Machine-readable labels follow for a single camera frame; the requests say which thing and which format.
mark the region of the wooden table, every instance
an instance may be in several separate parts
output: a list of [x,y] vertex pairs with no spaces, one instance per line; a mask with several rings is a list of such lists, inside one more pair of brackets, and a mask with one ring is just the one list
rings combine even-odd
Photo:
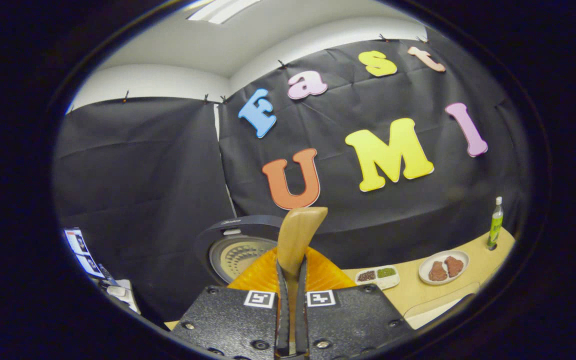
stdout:
[[[499,269],[515,244],[514,237],[503,227],[499,232],[496,249],[493,251],[486,248],[487,239],[488,233],[486,232],[452,249],[464,251],[470,258],[466,271],[455,280],[443,285],[429,285],[423,282],[419,278],[419,265],[426,259],[424,257],[393,264],[397,268],[400,281],[398,285],[383,290],[383,293],[406,319],[418,317],[424,313],[430,314],[433,310],[444,307],[448,303],[476,293]],[[342,271],[354,280],[357,273],[365,269],[369,268],[343,269]],[[169,321],[165,324],[172,330],[178,322]]]

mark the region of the green bottle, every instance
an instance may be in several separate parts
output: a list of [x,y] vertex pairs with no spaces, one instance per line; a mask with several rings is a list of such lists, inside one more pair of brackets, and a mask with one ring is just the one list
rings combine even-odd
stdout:
[[495,250],[497,248],[499,230],[501,230],[501,223],[504,219],[504,210],[501,207],[501,196],[498,196],[494,203],[496,203],[496,207],[492,213],[492,223],[490,224],[490,233],[488,234],[488,250]]

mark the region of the white tray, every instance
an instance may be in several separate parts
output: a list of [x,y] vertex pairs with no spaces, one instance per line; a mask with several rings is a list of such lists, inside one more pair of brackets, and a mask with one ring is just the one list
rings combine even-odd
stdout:
[[[446,280],[442,280],[442,281],[430,280],[430,278],[428,278],[428,274],[430,273],[430,269],[433,268],[434,262],[441,262],[441,266],[446,271],[446,273],[448,273],[448,265],[446,265],[444,263],[444,261],[449,256],[452,256],[453,258],[455,258],[457,260],[461,260],[463,262],[463,268],[461,269],[461,271],[459,271],[459,273],[453,277],[448,276],[448,278],[446,278]],[[435,253],[435,255],[429,256],[424,262],[421,263],[421,265],[419,265],[419,278],[421,278],[421,280],[424,283],[430,284],[430,285],[442,285],[442,284],[450,283],[451,281],[459,278],[459,276],[461,276],[464,273],[464,271],[466,271],[466,269],[468,269],[468,263],[470,262],[470,260],[471,260],[471,258],[464,251],[446,250],[446,251],[441,251],[441,252]]]
[[[377,271],[386,268],[393,269],[395,271],[395,274],[390,276],[377,277]],[[359,275],[368,271],[374,271],[375,278],[373,280],[359,281]],[[384,290],[391,287],[395,287],[397,284],[400,283],[400,272],[397,271],[397,269],[393,265],[377,266],[375,268],[363,269],[354,276],[354,283],[357,285],[375,284],[379,287],[379,289]]]

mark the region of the letter m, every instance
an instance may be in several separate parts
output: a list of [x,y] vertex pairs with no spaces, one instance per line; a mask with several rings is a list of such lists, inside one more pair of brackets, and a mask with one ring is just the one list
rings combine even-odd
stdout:
[[388,145],[370,130],[353,132],[345,137],[345,143],[357,153],[363,175],[363,181],[359,184],[362,192],[375,191],[386,185],[386,179],[377,173],[377,166],[393,183],[398,182],[402,157],[406,163],[404,177],[407,179],[420,178],[435,170],[433,163],[426,159],[411,118],[400,118],[390,124]]

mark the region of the meat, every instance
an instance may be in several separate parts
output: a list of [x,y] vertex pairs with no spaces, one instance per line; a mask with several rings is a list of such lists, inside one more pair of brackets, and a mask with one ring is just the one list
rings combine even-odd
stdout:
[[459,274],[460,271],[464,268],[464,262],[461,260],[457,260],[452,256],[446,257],[444,263],[448,266],[448,276],[454,278]]
[[430,269],[428,278],[431,281],[443,281],[448,278],[448,274],[446,273],[446,270],[442,266],[441,261],[435,261],[432,263],[432,269]]

